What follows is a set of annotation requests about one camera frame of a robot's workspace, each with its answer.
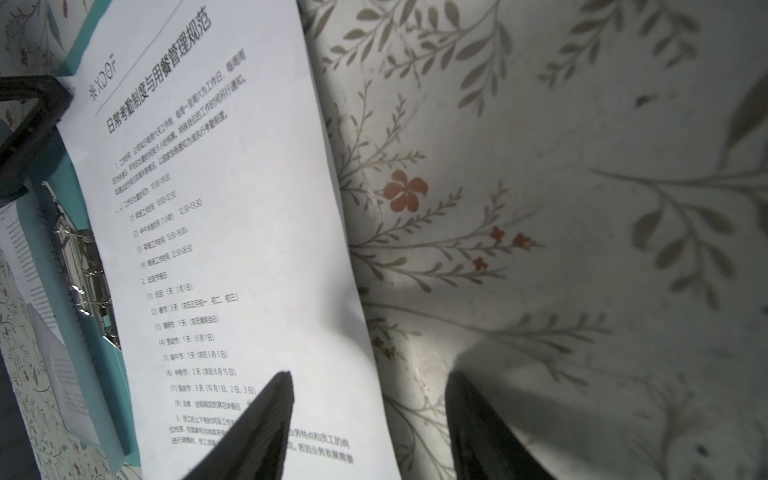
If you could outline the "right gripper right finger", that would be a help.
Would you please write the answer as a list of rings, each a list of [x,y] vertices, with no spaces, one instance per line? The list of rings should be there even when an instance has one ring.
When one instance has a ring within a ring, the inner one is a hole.
[[[458,479],[554,479],[464,373],[448,376],[445,406]]]

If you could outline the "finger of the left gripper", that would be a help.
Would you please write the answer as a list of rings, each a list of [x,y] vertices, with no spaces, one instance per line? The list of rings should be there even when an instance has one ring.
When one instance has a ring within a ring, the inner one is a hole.
[[[35,100],[28,114],[1,145],[1,197],[20,198],[27,193],[24,181],[41,150],[73,99],[54,76],[1,78],[1,101]]]

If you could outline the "metal folder clip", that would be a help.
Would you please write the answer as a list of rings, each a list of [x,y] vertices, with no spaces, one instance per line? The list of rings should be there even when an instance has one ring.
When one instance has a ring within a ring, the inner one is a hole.
[[[99,335],[115,349],[121,343],[105,271],[95,238],[89,229],[78,229],[48,181],[42,186],[55,208],[54,235],[72,291],[75,308],[97,328]]]

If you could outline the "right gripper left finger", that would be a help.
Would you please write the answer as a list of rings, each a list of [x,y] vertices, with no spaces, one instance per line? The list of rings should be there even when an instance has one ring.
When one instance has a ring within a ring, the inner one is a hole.
[[[187,480],[278,480],[288,451],[292,375],[276,373]]]

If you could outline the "white paper stack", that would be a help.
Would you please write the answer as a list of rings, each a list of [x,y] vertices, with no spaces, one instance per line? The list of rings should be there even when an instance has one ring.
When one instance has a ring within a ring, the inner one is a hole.
[[[113,1],[71,85],[144,477],[287,371],[286,478],[397,478],[296,3]]]

